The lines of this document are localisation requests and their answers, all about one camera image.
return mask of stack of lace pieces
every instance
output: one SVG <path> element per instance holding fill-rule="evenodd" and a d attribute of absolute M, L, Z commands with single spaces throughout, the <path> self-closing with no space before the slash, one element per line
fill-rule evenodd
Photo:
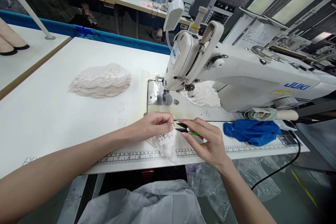
<path fill-rule="evenodd" d="M 125 92 L 130 82 L 130 73 L 112 63 L 85 69 L 73 80 L 69 92 L 94 99 L 113 97 Z"/>

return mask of lace fabric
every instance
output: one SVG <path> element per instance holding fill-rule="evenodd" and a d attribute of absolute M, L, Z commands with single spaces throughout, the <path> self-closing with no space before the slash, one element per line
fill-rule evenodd
<path fill-rule="evenodd" d="M 196 96 L 194 98 L 188 97 L 187 91 L 181 91 L 181 95 L 191 103 L 197 106 L 220 107 L 221 101 L 217 92 L 212 87 L 210 82 L 201 82 L 195 84 Z"/>
<path fill-rule="evenodd" d="M 147 140 L 158 151 L 161 151 L 167 156 L 169 161 L 176 165 L 176 153 L 175 153 L 175 141 L 176 141 L 176 129 L 165 134 L 156 135 Z"/>
<path fill-rule="evenodd" d="M 94 66 L 85 69 L 72 82 L 69 92 L 99 99 L 117 96 L 129 87 L 131 75 L 120 65 Z"/>

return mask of yellow floor line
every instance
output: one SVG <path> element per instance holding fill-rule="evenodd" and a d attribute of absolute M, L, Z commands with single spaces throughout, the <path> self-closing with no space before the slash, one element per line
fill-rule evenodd
<path fill-rule="evenodd" d="M 304 189 L 304 191 L 306 192 L 306 194 L 308 195 L 308 197 L 311 199 L 311 201 L 314 203 L 314 205 L 321 211 L 321 209 L 319 208 L 318 204 L 316 203 L 316 201 L 314 200 L 313 196 L 308 192 L 307 188 L 303 185 L 303 183 L 301 182 L 301 180 L 297 177 L 297 175 L 295 174 L 295 172 L 290 168 L 293 176 L 296 178 L 296 180 L 298 181 L 298 183 L 300 184 L 300 186 Z"/>

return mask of ruler markings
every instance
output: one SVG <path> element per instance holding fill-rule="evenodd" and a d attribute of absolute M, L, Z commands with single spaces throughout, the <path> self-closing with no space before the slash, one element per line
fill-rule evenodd
<path fill-rule="evenodd" d="M 260 151 L 267 149 L 276 148 L 286 148 L 282 143 L 270 143 L 265 146 L 242 146 L 242 145 L 230 145 L 226 146 L 227 153 L 244 153 L 250 151 Z M 197 158 L 198 155 L 191 148 L 177 148 L 175 153 L 178 159 L 188 159 Z M 39 157 L 27 157 L 23 162 L 23 165 L 38 159 Z M 122 151 L 122 152 L 111 152 L 105 155 L 101 160 L 96 162 L 93 166 L 104 166 L 104 165 L 118 165 L 133 162 L 148 162 L 148 161 L 159 161 L 167 160 L 167 157 L 159 150 L 149 149 L 149 150 L 132 150 L 132 151 Z"/>

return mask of juki logo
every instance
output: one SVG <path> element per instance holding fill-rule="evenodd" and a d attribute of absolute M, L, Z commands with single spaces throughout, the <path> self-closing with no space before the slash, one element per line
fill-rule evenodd
<path fill-rule="evenodd" d="M 288 87 L 288 88 L 290 87 L 290 88 L 300 89 L 300 90 L 306 90 L 310 87 L 309 85 L 305 85 L 305 84 L 301 84 L 301 83 L 297 83 L 297 82 L 293 82 L 292 84 L 287 83 L 284 86 Z"/>

